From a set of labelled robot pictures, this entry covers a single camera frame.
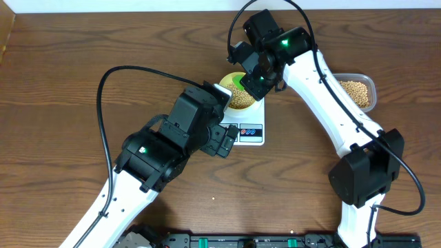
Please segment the green plastic measuring scoop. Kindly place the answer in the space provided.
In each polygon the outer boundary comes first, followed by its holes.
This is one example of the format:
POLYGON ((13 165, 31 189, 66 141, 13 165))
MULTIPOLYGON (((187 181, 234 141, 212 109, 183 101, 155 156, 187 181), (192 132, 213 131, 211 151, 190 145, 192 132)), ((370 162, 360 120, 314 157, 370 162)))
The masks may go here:
POLYGON ((236 75, 236 76, 234 76, 233 78, 232 78, 232 82, 233 82, 233 84, 235 85, 235 87, 238 89, 238 90, 240 90, 240 91, 244 91, 245 90, 245 88, 242 86, 242 84, 240 83, 240 81, 241 81, 241 79, 244 77, 244 75, 243 74, 238 74, 238 75, 236 75))

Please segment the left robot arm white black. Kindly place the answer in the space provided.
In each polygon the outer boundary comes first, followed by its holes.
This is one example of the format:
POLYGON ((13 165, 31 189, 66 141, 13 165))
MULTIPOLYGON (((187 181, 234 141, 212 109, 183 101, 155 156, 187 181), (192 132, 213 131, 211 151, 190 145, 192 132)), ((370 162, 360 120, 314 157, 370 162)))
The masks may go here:
POLYGON ((62 247, 113 247, 166 184, 180 175, 198 150, 225 158, 238 128, 221 126, 233 94, 219 84, 187 87, 168 115, 129 135, 115 160, 112 179, 63 241, 62 247))

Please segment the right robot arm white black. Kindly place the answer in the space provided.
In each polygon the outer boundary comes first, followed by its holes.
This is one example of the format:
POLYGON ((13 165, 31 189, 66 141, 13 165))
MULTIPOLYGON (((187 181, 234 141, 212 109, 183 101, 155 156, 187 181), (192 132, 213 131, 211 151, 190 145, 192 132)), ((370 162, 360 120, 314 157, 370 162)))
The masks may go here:
POLYGON ((328 174, 342 201, 338 237, 346 247, 374 244, 377 210, 399 176, 403 137, 384 131, 354 103, 329 71, 311 28, 285 31, 263 10, 243 30, 249 41, 229 49, 246 71, 241 85, 257 101, 279 83, 303 99, 340 157, 328 174))

